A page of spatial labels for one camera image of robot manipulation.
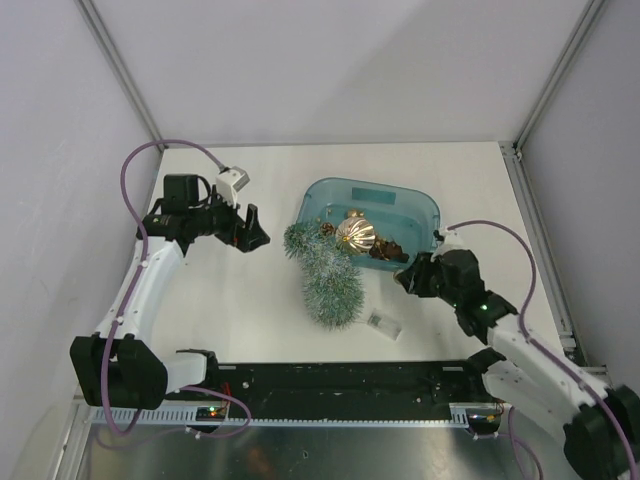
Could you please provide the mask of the teal plastic container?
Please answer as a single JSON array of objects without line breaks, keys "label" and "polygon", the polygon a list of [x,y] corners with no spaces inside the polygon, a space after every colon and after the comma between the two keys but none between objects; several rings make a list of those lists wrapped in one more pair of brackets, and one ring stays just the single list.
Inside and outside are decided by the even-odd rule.
[{"label": "teal plastic container", "polygon": [[420,252],[436,248],[433,232],[440,228],[440,209],[429,195],[414,189],[386,184],[328,177],[316,181],[304,194],[298,222],[329,222],[333,226],[347,218],[350,210],[361,212],[375,232],[398,244],[409,255],[406,263],[360,255],[352,263],[381,271],[405,269]]}]

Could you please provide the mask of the gold striped bauble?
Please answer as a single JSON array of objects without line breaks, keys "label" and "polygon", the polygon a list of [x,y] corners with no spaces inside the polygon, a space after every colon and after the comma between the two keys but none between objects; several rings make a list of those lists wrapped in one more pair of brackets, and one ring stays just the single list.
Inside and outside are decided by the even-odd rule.
[{"label": "gold striped bauble", "polygon": [[376,233],[364,217],[349,217],[337,226],[335,238],[338,247],[348,254],[364,255],[374,246]]}]

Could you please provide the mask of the small frosted christmas tree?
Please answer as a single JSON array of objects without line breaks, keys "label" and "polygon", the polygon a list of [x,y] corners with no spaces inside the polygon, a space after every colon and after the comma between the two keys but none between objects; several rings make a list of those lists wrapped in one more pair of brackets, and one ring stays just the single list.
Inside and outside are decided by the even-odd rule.
[{"label": "small frosted christmas tree", "polygon": [[328,330],[342,330],[361,315],[365,290],[360,270],[331,233],[313,222],[288,226],[283,237],[288,258],[302,273],[302,296],[310,318]]}]

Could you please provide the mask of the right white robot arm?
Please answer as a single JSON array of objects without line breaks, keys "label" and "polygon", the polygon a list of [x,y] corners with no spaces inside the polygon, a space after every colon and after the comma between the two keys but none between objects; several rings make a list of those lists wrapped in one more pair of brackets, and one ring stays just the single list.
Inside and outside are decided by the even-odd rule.
[{"label": "right white robot arm", "polygon": [[509,403],[562,446],[582,479],[638,478],[638,395],[609,386],[536,334],[525,334],[519,310],[486,288],[471,251],[421,253],[394,279],[409,294],[446,302],[464,333],[484,344],[474,357],[480,366],[461,376],[469,399],[491,395]]}]

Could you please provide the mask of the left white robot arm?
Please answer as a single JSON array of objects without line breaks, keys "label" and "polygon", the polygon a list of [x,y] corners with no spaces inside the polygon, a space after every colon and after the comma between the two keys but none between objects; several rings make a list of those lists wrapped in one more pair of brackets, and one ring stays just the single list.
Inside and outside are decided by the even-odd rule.
[{"label": "left white robot arm", "polygon": [[248,174],[231,167],[213,185],[196,174],[169,174],[163,192],[136,233],[133,260],[114,303],[96,331],[76,337],[70,357],[85,401],[91,406],[154,410],[184,387],[197,398],[214,397],[221,376],[215,355],[182,349],[160,357],[150,348],[159,307],[189,247],[214,236],[247,253],[269,243],[250,204],[239,216],[237,197]]}]

